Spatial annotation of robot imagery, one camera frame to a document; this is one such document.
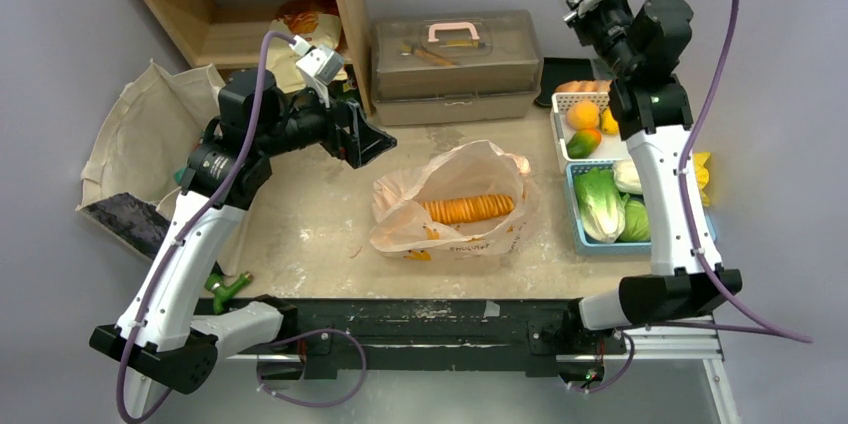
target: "yellow object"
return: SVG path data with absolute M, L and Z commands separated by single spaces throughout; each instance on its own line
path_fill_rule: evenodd
M 618 135 L 618 121 L 612 117 L 612 111 L 609 108 L 604 109 L 601 113 L 601 132 L 613 136 Z
M 437 231 L 435 229 L 430 229 L 427 226 L 424 226 L 424 230 L 427 231 L 427 239 L 430 239 L 432 241 L 438 241 L 439 240 L 439 237 L 440 237 L 439 231 Z
M 427 251 L 406 251 L 408 254 L 403 256 L 404 259 L 412 259 L 413 261 L 432 261 L 433 258 Z
M 710 207 L 710 198 L 704 192 L 707 183 L 710 182 L 710 171 L 707 170 L 707 160 L 710 158 L 709 152 L 695 153 L 695 180 L 698 181 L 698 190 L 701 191 L 701 204 L 704 207 Z
M 448 226 L 505 216 L 515 209 L 512 198 L 503 194 L 428 201 L 422 202 L 421 205 L 430 213 L 431 219 Z
M 601 123 L 601 109 L 594 102 L 584 99 L 569 107 L 565 112 L 565 122 L 577 131 L 595 129 Z

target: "blue basket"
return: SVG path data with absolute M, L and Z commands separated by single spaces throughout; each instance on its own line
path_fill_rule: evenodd
M 589 172 L 590 169 L 612 169 L 615 161 L 594 161 L 591 163 L 570 163 L 565 168 L 566 183 L 565 196 L 568 199 L 568 205 L 571 207 L 571 231 L 574 234 L 574 246 L 578 254 L 598 255 L 598 254 L 650 254 L 650 242 L 613 242 L 605 243 L 598 242 L 586 234 L 583 229 L 583 222 L 580 219 L 580 211 L 577 209 L 577 194 L 574 192 L 574 177 L 580 174 Z M 710 230 L 710 235 L 715 240 L 715 229 L 713 228 L 710 216 L 705 216 L 707 219 L 707 228 Z

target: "green toy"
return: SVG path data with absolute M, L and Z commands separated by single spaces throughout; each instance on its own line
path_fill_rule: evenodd
M 224 276 L 213 273 L 206 279 L 206 284 L 203 287 L 215 295 L 212 298 L 212 310 L 218 315 L 224 313 L 224 304 L 234 298 L 236 294 L 251 282 L 253 282 L 253 274 L 244 272 L 232 284 L 227 286 L 224 284 Z

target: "green vegetable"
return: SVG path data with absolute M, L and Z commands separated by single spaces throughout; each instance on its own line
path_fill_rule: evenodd
M 615 242 L 624 231 L 624 203 L 612 171 L 595 167 L 578 175 L 574 192 L 586 234 L 600 242 Z
M 621 242 L 648 242 L 651 240 L 651 225 L 648 222 L 648 209 L 641 201 L 625 196 L 624 232 L 618 236 Z
M 585 159 L 601 145 L 601 133 L 597 129 L 577 131 L 565 145 L 565 152 L 572 159 Z

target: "clear plastic box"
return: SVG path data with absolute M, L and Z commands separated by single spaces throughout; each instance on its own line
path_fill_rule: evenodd
M 527 11 L 377 20 L 372 100 L 387 125 L 521 117 L 542 77 Z

